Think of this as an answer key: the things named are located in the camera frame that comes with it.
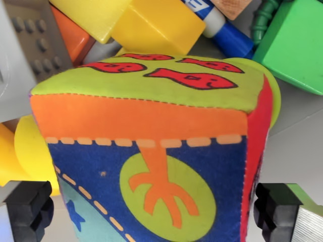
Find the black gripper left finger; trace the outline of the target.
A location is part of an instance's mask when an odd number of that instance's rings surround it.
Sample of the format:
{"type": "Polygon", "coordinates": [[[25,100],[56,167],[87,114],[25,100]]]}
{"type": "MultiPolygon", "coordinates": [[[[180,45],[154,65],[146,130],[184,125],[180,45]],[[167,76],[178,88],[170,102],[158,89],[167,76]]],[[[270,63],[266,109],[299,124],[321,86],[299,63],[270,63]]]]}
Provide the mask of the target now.
{"type": "Polygon", "coordinates": [[[49,181],[9,181],[1,187],[1,241],[41,241],[54,204],[49,181]]]}

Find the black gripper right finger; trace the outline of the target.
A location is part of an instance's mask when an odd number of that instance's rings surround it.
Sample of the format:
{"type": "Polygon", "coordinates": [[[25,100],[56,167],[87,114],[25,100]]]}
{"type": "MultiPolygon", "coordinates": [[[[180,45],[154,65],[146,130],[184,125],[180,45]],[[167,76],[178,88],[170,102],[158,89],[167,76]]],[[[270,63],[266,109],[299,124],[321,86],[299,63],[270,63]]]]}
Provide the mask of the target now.
{"type": "Polygon", "coordinates": [[[265,241],[322,241],[322,205],[298,184],[259,183],[254,220],[265,241]]]}

